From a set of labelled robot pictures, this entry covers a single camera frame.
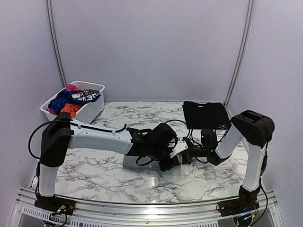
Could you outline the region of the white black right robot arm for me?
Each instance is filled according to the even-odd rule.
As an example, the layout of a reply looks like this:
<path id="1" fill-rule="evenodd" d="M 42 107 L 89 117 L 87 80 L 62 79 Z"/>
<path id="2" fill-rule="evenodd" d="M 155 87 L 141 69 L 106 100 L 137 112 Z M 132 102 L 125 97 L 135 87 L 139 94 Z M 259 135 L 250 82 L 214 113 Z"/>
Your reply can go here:
<path id="1" fill-rule="evenodd" d="M 183 163 L 189 163 L 193 158 L 217 166 L 226 161 L 243 140 L 248 145 L 248 162 L 246 173 L 239 189 L 239 197 L 234 207 L 244 212 L 257 199 L 260 192 L 261 178 L 267 167 L 268 145 L 275 130 L 274 121 L 263 114 L 246 110 L 231 118 L 230 128 L 220 140 L 215 130 L 202 129 L 201 141 L 187 141 L 187 150 L 183 152 Z"/>

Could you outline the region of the grey garment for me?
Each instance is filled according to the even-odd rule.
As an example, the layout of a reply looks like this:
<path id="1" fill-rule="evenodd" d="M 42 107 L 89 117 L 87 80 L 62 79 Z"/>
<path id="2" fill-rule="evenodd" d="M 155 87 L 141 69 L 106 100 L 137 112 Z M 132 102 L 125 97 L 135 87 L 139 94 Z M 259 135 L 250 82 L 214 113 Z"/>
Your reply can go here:
<path id="1" fill-rule="evenodd" d="M 164 157 L 162 160 L 152 160 L 150 157 L 135 157 L 124 155 L 122 166 L 131 170 L 155 170 L 169 171 L 174 167 L 180 166 L 181 162 L 177 157 Z"/>

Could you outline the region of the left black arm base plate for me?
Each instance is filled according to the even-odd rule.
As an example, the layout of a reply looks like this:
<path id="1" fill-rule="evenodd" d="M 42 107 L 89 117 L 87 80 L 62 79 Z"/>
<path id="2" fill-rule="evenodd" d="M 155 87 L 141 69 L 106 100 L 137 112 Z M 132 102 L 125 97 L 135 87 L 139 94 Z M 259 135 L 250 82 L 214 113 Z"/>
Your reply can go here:
<path id="1" fill-rule="evenodd" d="M 65 213 L 72 215 L 75 208 L 75 201 L 60 197 L 39 197 L 35 203 L 35 207 L 51 211 L 53 214 Z"/>

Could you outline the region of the black trousers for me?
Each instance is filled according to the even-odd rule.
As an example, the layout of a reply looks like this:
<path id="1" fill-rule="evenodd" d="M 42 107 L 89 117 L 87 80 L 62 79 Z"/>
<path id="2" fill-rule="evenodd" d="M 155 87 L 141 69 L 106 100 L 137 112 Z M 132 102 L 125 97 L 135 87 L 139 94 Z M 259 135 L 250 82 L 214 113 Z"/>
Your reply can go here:
<path id="1" fill-rule="evenodd" d="M 183 113 L 188 129 L 229 130 L 231 122 L 221 103 L 183 102 Z"/>

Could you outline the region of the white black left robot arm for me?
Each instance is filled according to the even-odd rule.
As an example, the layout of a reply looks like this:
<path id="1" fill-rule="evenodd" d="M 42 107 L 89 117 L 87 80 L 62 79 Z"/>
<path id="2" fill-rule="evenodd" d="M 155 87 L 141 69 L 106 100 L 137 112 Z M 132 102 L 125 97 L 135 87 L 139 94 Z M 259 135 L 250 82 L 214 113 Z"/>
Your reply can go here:
<path id="1" fill-rule="evenodd" d="M 68 149 L 108 150 L 138 160 L 149 157 L 151 162 L 158 162 L 163 172 L 180 164 L 177 157 L 170 156 L 178 138 L 166 123 L 160 123 L 154 129 L 140 130 L 125 125 L 115 130 L 84 124 L 61 113 L 43 125 L 46 128 L 41 140 L 38 195 L 49 210 L 60 206 L 60 200 L 54 195 L 55 180 Z"/>

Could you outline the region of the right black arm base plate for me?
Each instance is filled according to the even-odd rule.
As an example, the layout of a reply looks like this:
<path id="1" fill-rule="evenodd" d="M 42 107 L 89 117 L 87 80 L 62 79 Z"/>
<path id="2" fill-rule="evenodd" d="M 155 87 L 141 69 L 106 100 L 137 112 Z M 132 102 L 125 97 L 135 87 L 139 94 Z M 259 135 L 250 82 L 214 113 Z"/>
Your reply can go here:
<path id="1" fill-rule="evenodd" d="M 258 200 L 251 202 L 249 205 L 243 205 L 239 199 L 221 201 L 217 204 L 216 210 L 222 217 L 238 215 L 259 209 Z"/>

